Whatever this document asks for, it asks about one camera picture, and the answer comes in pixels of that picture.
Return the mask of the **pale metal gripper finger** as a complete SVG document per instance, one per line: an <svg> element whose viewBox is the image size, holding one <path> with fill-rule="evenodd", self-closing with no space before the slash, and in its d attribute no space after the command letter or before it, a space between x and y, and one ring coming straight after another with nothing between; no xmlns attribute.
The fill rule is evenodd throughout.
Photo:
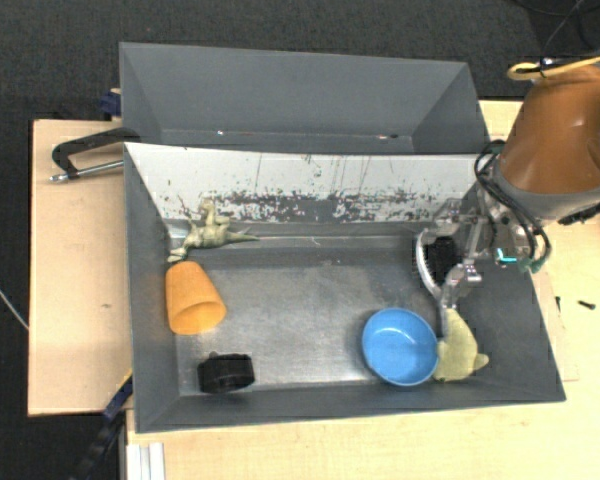
<svg viewBox="0 0 600 480"><path fill-rule="evenodd" d="M439 316L440 316L440 326L441 326L441 334L443 338L446 338L448 335L448 310L453 309L455 303L453 302L453 292L454 292L455 281L452 275L447 275L445 278L442 287L440 288L440 297L439 297Z"/></svg>
<svg viewBox="0 0 600 480"><path fill-rule="evenodd" d="M482 275L474 263L458 265L451 288L451 307L458 309L460 301L482 283Z"/></svg>

